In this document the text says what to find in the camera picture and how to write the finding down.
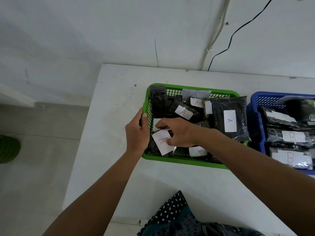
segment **tabletop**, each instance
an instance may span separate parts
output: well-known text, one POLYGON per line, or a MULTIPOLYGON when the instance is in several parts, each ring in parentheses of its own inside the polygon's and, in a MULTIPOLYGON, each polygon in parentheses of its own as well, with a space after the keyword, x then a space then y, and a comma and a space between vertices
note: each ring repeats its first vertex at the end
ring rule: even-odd
MULTIPOLYGON (((126 149, 125 125, 152 83, 312 94, 315 79, 103 64, 74 162, 63 209, 108 170, 126 149)), ((220 222, 294 235, 230 170, 141 158, 115 216, 149 219, 178 190, 202 222, 220 222)))

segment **person's right arm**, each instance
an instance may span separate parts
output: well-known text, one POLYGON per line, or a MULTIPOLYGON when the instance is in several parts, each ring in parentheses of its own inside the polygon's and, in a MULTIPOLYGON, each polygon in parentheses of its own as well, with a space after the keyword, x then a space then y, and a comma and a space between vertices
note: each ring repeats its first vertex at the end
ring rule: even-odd
POLYGON ((161 119, 157 128, 170 128, 169 145, 201 146, 233 174, 297 235, 314 235, 315 179, 216 129, 199 127, 181 118, 161 119))

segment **basket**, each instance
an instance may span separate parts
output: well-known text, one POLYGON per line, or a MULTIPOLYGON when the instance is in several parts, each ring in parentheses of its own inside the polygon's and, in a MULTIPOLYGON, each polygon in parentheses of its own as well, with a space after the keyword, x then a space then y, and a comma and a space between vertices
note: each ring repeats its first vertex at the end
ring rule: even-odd
POLYGON ((13 160, 21 149, 18 139, 0 135, 0 163, 13 160))
MULTIPOLYGON (((264 126, 262 124, 262 116, 258 112, 258 107, 263 106, 267 108, 273 108, 275 110, 282 109, 285 105, 274 104, 277 100, 284 96, 304 96, 314 97, 311 94, 296 94, 296 93, 277 93, 277 92, 256 92, 250 97, 250 103, 246 107, 247 112, 247 125, 252 141, 249 146, 263 154, 266 154, 265 142, 266 136, 264 126)), ((315 170, 300 170, 308 175, 315 175, 315 170)))
MULTIPOLYGON (((167 95, 169 96, 176 96, 180 95, 183 89, 193 89, 193 90, 208 90, 211 91, 210 98, 217 98, 217 97, 239 97, 240 95, 237 92, 231 90, 223 90, 223 89, 209 89, 209 88, 198 88, 198 87, 190 87, 190 86, 180 86, 180 85, 170 85, 170 84, 160 84, 155 83, 153 85, 163 85, 166 87, 167 95)), ((150 95, 150 86, 147 89, 146 100, 143 103, 143 113, 148 114, 148 122, 150 127, 150 133, 152 134, 153 129, 153 118, 151 113, 151 102, 149 99, 150 95)), ((212 163, 203 160, 196 160, 190 157, 188 148, 184 147, 177 147, 174 155, 170 157, 162 157, 157 156, 154 153, 148 151, 149 146, 144 151, 142 157, 147 160, 157 160, 157 161, 165 161, 165 162, 173 162, 173 163, 180 163, 180 164, 187 164, 187 165, 195 165, 195 166, 202 166, 202 167, 214 167, 214 168, 221 168, 227 169, 227 167, 220 163, 212 163)))

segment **green plastic basket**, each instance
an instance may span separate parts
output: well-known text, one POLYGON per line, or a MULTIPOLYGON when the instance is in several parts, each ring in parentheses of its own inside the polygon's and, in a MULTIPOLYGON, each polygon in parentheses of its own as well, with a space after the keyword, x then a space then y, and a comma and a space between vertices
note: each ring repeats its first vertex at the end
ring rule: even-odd
POLYGON ((13 160, 21 149, 18 139, 0 135, 0 163, 13 160))
MULTIPOLYGON (((183 89, 193 89, 193 90, 208 90, 211 91, 210 98, 217 98, 217 97, 239 97, 240 95, 237 92, 231 90, 223 90, 223 89, 209 89, 209 88, 198 88, 198 87, 190 87, 190 86, 180 86, 180 85, 171 85, 171 84, 160 84, 155 83, 153 85, 164 85, 166 87, 167 95, 176 96, 180 95, 183 89)), ((148 122, 150 127, 150 133, 152 134, 153 129, 153 118, 151 113, 151 102, 149 99, 150 95, 150 86, 147 89, 146 100, 143 103, 143 113, 148 114, 148 122)), ((195 165, 195 166, 202 166, 202 167, 215 167, 221 169, 227 169, 227 167, 220 163, 212 163, 203 160, 196 160, 190 157, 188 148, 177 147, 174 155, 170 157, 162 157, 157 156, 152 152, 148 151, 149 146, 144 151, 142 157, 147 160, 157 160, 157 161, 166 161, 166 162, 173 162, 173 163, 180 163, 180 164, 187 164, 187 165, 195 165)))

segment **forearm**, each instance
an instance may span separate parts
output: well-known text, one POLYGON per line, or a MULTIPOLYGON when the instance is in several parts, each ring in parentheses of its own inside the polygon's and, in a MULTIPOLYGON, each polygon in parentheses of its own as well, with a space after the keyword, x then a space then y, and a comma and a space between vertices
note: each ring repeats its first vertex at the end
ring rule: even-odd
POLYGON ((140 156, 139 153, 122 155, 43 235, 103 235, 140 156))
POLYGON ((218 132, 203 128, 202 146, 298 235, 308 235, 315 220, 315 180, 218 132))

